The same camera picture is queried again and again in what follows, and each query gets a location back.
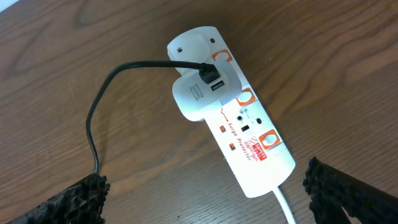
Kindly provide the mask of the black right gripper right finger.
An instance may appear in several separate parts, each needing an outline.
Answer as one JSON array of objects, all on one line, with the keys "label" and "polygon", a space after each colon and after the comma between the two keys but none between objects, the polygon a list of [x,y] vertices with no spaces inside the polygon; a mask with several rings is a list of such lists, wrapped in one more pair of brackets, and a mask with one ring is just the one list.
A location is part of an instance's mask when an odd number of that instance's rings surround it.
[{"label": "black right gripper right finger", "polygon": [[316,223],[397,223],[397,197],[329,166],[309,160],[303,186]]}]

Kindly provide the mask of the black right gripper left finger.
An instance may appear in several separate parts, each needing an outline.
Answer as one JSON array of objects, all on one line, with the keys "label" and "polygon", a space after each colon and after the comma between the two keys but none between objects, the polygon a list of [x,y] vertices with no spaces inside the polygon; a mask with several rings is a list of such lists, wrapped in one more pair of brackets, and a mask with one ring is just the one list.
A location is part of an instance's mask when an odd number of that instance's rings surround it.
[{"label": "black right gripper left finger", "polygon": [[105,175],[92,173],[7,224],[104,224],[110,187]]}]

